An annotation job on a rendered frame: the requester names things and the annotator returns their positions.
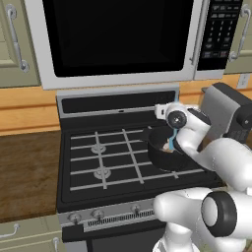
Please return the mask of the white wall outlet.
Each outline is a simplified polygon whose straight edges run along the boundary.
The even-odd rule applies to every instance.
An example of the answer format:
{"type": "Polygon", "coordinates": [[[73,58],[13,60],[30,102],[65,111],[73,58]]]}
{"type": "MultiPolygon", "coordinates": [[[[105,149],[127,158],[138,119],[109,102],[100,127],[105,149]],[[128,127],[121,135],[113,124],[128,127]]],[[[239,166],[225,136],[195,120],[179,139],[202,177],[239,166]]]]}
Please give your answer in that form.
{"type": "Polygon", "coordinates": [[[236,87],[238,89],[246,89],[248,86],[249,79],[250,79],[249,73],[241,74],[236,87]]]}

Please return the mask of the green cupboard door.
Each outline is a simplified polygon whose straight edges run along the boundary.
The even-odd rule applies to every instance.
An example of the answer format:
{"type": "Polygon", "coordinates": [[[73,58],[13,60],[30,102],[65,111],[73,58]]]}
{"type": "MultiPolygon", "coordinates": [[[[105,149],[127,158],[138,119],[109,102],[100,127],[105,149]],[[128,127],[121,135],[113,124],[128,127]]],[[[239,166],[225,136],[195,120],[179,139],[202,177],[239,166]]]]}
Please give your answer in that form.
{"type": "Polygon", "coordinates": [[[25,0],[0,0],[0,88],[39,85],[25,0]]]}
{"type": "MultiPolygon", "coordinates": [[[[252,0],[243,0],[243,4],[247,4],[249,9],[251,10],[251,19],[244,44],[240,51],[240,55],[234,61],[226,63],[226,67],[224,70],[226,74],[252,73],[252,0]]],[[[231,46],[231,51],[238,51],[239,42],[242,38],[242,32],[244,30],[246,21],[246,15],[238,19],[231,46]]]]}

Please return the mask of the blue spatula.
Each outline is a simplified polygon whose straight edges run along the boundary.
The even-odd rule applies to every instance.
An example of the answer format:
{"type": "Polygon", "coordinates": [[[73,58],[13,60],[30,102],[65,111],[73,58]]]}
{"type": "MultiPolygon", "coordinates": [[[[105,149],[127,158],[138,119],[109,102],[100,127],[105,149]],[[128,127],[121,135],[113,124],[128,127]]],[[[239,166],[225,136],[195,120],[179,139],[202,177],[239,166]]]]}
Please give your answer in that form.
{"type": "Polygon", "coordinates": [[[163,145],[163,148],[169,148],[171,150],[174,150],[173,140],[175,139],[176,135],[177,135],[177,129],[173,129],[172,136],[167,139],[166,143],[163,145]]]}

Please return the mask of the green drawer front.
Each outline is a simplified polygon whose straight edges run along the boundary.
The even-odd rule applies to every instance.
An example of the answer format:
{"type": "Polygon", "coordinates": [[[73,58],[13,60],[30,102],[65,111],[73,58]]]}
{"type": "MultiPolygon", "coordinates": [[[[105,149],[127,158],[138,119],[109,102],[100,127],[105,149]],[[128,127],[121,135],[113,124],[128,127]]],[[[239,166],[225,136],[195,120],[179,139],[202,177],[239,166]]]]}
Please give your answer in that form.
{"type": "Polygon", "coordinates": [[[55,252],[54,237],[58,251],[67,252],[56,215],[0,223],[0,252],[55,252]]]}

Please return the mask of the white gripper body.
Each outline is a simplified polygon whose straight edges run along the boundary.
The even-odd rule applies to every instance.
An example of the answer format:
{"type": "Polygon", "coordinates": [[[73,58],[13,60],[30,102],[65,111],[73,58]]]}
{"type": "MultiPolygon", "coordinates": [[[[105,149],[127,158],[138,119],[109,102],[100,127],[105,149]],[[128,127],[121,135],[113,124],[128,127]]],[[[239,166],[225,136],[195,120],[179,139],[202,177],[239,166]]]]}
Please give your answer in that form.
{"type": "Polygon", "coordinates": [[[174,111],[180,111],[180,112],[183,112],[184,114],[186,114],[187,113],[187,106],[184,105],[183,103],[180,103],[180,102],[170,102],[167,105],[167,109],[166,109],[165,114],[169,115],[171,112],[174,112],[174,111]]]}

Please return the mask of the black oven door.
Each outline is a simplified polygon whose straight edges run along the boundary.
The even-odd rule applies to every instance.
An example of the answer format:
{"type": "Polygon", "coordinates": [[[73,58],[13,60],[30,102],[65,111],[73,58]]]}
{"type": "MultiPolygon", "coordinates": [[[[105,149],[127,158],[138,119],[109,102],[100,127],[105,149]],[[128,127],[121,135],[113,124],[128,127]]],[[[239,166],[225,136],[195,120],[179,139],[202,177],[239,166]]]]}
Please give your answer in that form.
{"type": "Polygon", "coordinates": [[[164,228],[124,232],[108,231],[87,240],[88,252],[153,252],[164,228]]]}

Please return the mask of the silver and black toaster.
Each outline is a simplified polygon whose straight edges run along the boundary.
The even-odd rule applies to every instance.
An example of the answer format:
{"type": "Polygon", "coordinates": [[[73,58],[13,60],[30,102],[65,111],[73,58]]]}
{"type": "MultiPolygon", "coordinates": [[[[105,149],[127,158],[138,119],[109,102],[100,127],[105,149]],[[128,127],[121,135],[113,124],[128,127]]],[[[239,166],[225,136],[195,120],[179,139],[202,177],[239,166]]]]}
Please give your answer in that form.
{"type": "Polygon", "coordinates": [[[210,140],[231,138],[245,144],[252,129],[252,99],[225,83],[203,88],[200,109],[209,116],[210,140]]]}

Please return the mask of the black cooking pot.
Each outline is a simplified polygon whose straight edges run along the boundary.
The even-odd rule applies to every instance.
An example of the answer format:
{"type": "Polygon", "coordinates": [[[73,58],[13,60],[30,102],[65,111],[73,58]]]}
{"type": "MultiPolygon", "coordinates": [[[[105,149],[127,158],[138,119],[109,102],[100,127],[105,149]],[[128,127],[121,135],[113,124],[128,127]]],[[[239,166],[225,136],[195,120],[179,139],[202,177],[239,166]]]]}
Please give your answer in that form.
{"type": "Polygon", "coordinates": [[[173,130],[168,126],[144,129],[141,140],[148,144],[148,157],[152,164],[161,170],[182,171],[196,169],[198,164],[177,149],[166,152],[163,146],[173,135],[173,130]]]}

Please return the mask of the black and silver stove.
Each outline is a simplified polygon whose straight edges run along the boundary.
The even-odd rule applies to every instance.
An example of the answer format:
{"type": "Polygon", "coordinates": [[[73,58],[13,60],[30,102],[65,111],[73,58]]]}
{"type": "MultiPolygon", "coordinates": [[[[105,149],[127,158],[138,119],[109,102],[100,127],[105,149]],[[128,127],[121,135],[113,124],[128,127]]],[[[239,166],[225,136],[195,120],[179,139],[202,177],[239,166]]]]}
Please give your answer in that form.
{"type": "Polygon", "coordinates": [[[199,165],[170,171],[149,160],[143,130],[167,126],[156,118],[155,106],[178,96],[176,85],[57,93],[61,149],[56,208],[67,252],[88,252],[87,240],[106,231],[165,230],[153,211],[156,195],[222,185],[215,173],[199,165]],[[133,204],[141,206],[138,216],[131,211],[133,204]],[[101,221],[92,216],[96,209],[104,211],[101,221]],[[79,224],[68,220],[72,213],[82,216],[79,224]]]}

